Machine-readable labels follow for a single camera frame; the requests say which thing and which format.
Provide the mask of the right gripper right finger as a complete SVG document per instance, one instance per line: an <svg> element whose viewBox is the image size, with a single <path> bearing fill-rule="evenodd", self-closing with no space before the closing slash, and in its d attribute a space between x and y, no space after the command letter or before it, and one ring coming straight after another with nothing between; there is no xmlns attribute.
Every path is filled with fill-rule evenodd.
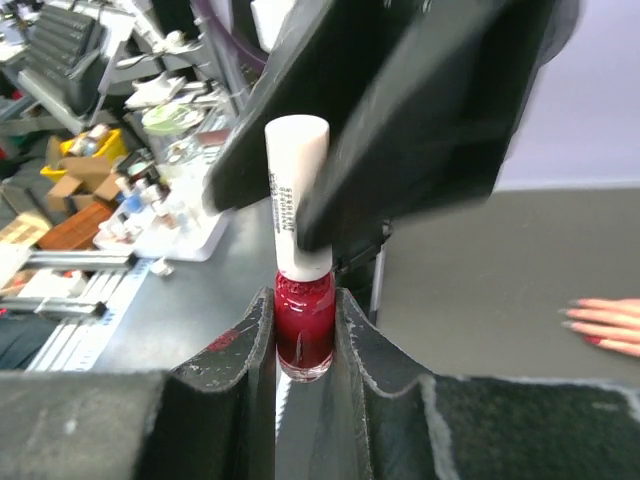
<svg viewBox="0 0 640 480"><path fill-rule="evenodd" d="M443 376L336 294L343 479L635 479L639 392L602 380Z"/></svg>

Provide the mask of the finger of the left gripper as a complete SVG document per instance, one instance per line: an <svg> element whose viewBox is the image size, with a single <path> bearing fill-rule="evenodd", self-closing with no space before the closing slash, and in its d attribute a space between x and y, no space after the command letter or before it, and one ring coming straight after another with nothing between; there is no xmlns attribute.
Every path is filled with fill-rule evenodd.
<svg viewBox="0 0 640 480"><path fill-rule="evenodd" d="M264 128L286 115L341 130L387 51L385 1L298 1L212 168L205 200L243 208L269 194Z"/></svg>
<svg viewBox="0 0 640 480"><path fill-rule="evenodd" d="M537 72L551 1L429 1L350 114L298 209L299 246L486 198Z"/></svg>

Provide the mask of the red nail polish bottle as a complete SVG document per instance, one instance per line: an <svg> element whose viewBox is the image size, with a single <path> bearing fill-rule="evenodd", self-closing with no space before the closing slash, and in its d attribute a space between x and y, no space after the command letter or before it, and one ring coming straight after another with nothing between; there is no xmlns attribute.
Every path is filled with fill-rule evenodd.
<svg viewBox="0 0 640 480"><path fill-rule="evenodd" d="M283 373L300 383L326 373L333 359L335 318L336 286L331 272L311 282L276 275L274 322Z"/></svg>

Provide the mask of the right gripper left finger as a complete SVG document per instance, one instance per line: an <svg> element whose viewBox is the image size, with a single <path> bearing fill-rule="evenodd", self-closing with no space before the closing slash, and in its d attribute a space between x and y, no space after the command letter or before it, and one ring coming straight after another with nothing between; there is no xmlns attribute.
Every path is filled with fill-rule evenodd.
<svg viewBox="0 0 640 480"><path fill-rule="evenodd" d="M5 479L271 479L274 294L170 371L1 377Z"/></svg>

